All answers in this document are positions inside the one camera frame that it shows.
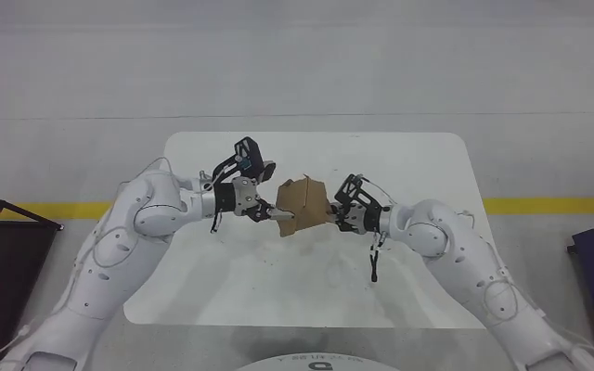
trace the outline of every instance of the cardboard box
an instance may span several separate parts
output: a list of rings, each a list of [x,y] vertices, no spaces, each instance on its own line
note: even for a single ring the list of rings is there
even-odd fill
[[[289,179],[278,188],[278,209],[290,211],[295,217],[278,221],[280,236],[286,237],[296,231],[324,224],[328,220],[329,202],[326,198],[326,186],[305,176],[293,182]]]

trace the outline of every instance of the white table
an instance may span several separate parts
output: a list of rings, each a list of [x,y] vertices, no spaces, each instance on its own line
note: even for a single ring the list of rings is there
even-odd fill
[[[277,187],[303,174],[333,194],[349,173],[363,173],[399,202],[437,198],[468,210],[493,240],[462,140],[453,134],[178,133],[165,156],[174,172],[211,172],[244,135],[274,160],[273,178],[259,186],[274,202]],[[375,189],[380,202],[387,200]],[[372,235],[340,233],[331,224],[280,238],[274,222],[225,215],[186,225],[153,276],[124,305],[137,324],[223,326],[482,328],[453,301],[405,245],[388,242],[377,284],[370,283]]]

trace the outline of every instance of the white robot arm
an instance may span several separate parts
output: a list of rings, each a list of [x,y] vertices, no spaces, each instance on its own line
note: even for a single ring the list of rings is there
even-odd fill
[[[497,250],[444,203],[427,199],[413,207],[381,206],[362,189],[368,181],[349,175],[332,204],[342,231],[377,233],[416,251],[445,291],[498,340],[519,370],[564,355],[576,370],[594,370],[594,358],[559,335],[544,313],[529,302],[511,278]],[[378,252],[372,251],[371,262]],[[377,280],[375,267],[372,280]]]
[[[212,177],[200,173],[182,179],[171,169],[142,172],[83,243],[53,312],[10,350],[0,370],[83,370],[114,313],[154,272],[183,225],[213,219],[216,230],[222,212],[246,215],[255,222],[293,217],[256,192],[274,169],[246,137]],[[223,182],[237,172],[240,175],[230,183]],[[390,238],[419,253],[445,291],[491,331],[519,370],[564,354],[574,369],[594,371],[589,353],[549,326],[513,284],[497,251],[455,212],[434,200],[411,208],[382,206],[362,189],[365,180],[350,175],[335,196],[332,218],[341,231],[373,232],[380,236],[379,245]],[[378,258],[373,252],[372,264]]]
[[[227,211],[255,222],[293,217],[256,192],[272,176],[274,162],[262,161],[249,137],[235,150],[213,177],[200,172],[195,179],[182,179],[170,169],[142,172],[130,181],[83,243],[52,313],[10,350],[0,370],[82,370],[98,336],[149,279],[183,225],[214,219],[215,230],[217,217]],[[223,183],[237,172],[240,176]]]

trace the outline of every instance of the concrete floor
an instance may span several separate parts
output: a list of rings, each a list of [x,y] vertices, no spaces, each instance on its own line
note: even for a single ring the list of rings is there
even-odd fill
[[[588,0],[6,0],[0,196],[107,200],[179,131],[451,132],[483,197],[591,197]],[[550,318],[591,338],[564,253],[592,215],[490,216]],[[92,221],[65,222],[26,318],[45,313]],[[233,369],[346,352],[403,370],[508,370],[484,330],[137,326],[90,370]]]

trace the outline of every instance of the yellow line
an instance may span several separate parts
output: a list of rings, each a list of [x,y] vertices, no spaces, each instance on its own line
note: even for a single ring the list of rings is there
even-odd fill
[[[594,198],[484,198],[490,215],[594,214]],[[109,202],[39,202],[18,206],[48,219],[99,219]],[[2,220],[27,219],[12,211],[0,212]]]
[[[18,203],[17,206],[41,215],[47,219],[99,219],[110,206],[109,202],[35,202]],[[0,219],[27,219],[15,212],[4,209]]]
[[[484,198],[483,204],[491,215],[594,213],[594,198]]]

